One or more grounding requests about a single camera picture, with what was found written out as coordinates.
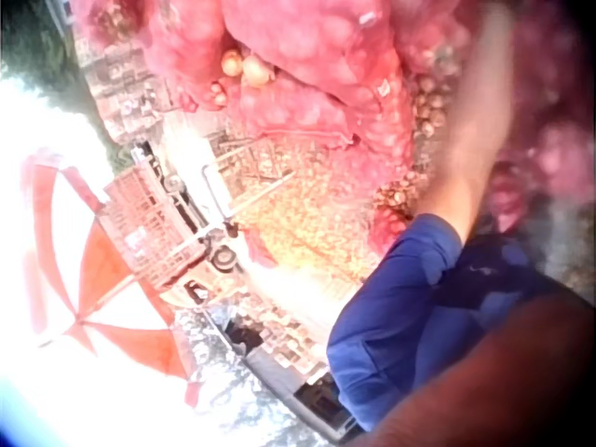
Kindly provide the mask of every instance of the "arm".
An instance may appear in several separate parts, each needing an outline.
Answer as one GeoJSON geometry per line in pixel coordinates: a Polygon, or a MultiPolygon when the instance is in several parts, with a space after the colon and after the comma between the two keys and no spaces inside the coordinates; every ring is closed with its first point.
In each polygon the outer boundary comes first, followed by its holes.
{"type": "Polygon", "coordinates": [[[476,220],[511,121],[514,15],[500,3],[487,3],[485,8],[480,35],[449,112],[435,177],[418,209],[418,214],[436,214],[448,222],[462,243],[476,220]]]}
{"type": "Polygon", "coordinates": [[[528,445],[544,431],[549,445],[593,445],[593,386],[574,393],[593,383],[593,337],[594,311],[581,299],[533,301],[353,447],[528,445]],[[587,407],[569,406],[574,394],[587,407]],[[553,424],[562,410],[569,426],[553,424]]]}

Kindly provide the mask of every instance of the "umbrella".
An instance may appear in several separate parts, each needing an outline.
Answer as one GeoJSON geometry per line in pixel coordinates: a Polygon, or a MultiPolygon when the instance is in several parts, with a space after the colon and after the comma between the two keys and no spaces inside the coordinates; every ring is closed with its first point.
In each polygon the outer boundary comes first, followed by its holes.
{"type": "Polygon", "coordinates": [[[196,405],[196,365],[181,356],[172,310],[137,280],[102,229],[102,203],[74,167],[51,151],[29,156],[21,189],[32,234],[24,256],[31,329],[41,349],[75,339],[99,359],[127,359],[187,383],[196,405]]]}

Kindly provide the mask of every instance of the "blue sleeve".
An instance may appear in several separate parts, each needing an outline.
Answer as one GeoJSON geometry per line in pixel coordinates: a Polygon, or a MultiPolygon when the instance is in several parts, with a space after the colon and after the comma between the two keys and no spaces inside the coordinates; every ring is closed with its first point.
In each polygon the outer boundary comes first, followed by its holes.
{"type": "Polygon", "coordinates": [[[373,408],[388,411],[411,387],[433,286],[461,250],[442,218],[416,217],[335,322],[327,349],[332,375],[340,400],[365,429],[367,418],[377,418],[373,408]]]}

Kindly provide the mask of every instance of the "umbrella canopy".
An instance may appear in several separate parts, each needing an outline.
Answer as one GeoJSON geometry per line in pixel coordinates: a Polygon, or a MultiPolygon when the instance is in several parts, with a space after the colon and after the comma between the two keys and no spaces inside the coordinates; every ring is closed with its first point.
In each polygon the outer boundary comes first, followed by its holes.
{"type": "MultiPolygon", "coordinates": [[[[31,211],[23,267],[35,339],[44,349],[70,337],[100,359],[128,359],[187,381],[196,365],[179,354],[173,312],[131,274],[96,219],[102,203],[62,162],[41,151],[21,171],[31,211]]],[[[189,385],[187,403],[196,404],[197,391],[189,385]]]]}

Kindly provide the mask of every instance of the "blue shirt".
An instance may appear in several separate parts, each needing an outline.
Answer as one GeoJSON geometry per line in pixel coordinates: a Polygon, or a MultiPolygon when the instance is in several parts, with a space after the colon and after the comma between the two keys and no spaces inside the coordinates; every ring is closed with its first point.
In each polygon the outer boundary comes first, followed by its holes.
{"type": "Polygon", "coordinates": [[[340,401],[372,430],[515,305],[560,287],[512,239],[477,237],[462,249],[442,218],[418,216],[332,329],[327,355],[340,401]]]}

